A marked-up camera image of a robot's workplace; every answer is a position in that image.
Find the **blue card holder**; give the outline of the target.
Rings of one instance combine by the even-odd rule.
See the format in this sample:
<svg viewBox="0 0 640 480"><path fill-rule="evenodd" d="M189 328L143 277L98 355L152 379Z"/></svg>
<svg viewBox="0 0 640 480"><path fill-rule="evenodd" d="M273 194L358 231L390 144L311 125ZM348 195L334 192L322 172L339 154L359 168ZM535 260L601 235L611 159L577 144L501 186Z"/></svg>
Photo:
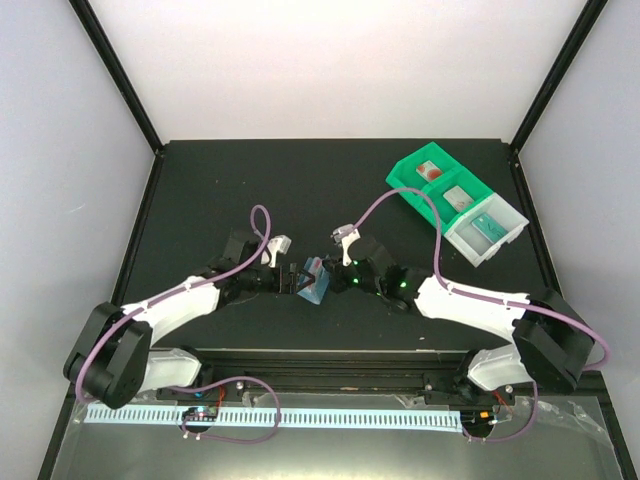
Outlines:
<svg viewBox="0 0 640 480"><path fill-rule="evenodd" d="M308 287L299 294L301 298L309 301L314 305L319 305L329 286L329 276L328 274L320 274L318 272L318 260L320 257L309 257L303 268L313 273L316 277L315 284L312 287Z"/></svg>

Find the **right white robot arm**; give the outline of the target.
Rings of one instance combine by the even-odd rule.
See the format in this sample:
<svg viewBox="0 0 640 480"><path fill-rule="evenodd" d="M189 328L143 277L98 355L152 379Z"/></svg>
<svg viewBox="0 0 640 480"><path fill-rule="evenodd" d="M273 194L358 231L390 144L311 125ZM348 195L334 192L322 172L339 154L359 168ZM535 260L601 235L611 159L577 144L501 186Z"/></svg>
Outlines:
<svg viewBox="0 0 640 480"><path fill-rule="evenodd" d="M400 313L454 322L504 340L502 347L479 349L465 359L454 388L467 403L528 382L569 395L596 343L586 322L555 290L506 293L439 278L433 269L398 264L371 236L322 264L335 292L358 288Z"/></svg>

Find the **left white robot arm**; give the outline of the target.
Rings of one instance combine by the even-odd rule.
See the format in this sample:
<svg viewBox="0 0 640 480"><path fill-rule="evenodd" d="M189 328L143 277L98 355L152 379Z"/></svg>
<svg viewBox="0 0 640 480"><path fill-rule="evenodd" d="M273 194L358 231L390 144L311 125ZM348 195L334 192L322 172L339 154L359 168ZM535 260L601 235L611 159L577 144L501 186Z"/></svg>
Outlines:
<svg viewBox="0 0 640 480"><path fill-rule="evenodd" d="M142 392L168 387L193 399L207 397L215 376L194 351L162 353L153 346L243 294L296 294L313 285L316 276L309 268L278 263L290 243L285 235L263 241L255 233L234 231L221 255L175 287L122 307L96 306L64 363L64 377L77 387L78 397L89 395L112 409Z"/></svg>

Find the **clear white bin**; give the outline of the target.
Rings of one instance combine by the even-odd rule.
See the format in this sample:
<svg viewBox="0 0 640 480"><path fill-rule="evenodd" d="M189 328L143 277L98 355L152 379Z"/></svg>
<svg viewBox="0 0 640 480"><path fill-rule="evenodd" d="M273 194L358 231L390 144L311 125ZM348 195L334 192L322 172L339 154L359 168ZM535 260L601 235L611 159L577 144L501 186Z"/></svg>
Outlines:
<svg viewBox="0 0 640 480"><path fill-rule="evenodd" d="M497 193L474 203L445 232L444 237L474 267L513 242L529 220Z"/></svg>

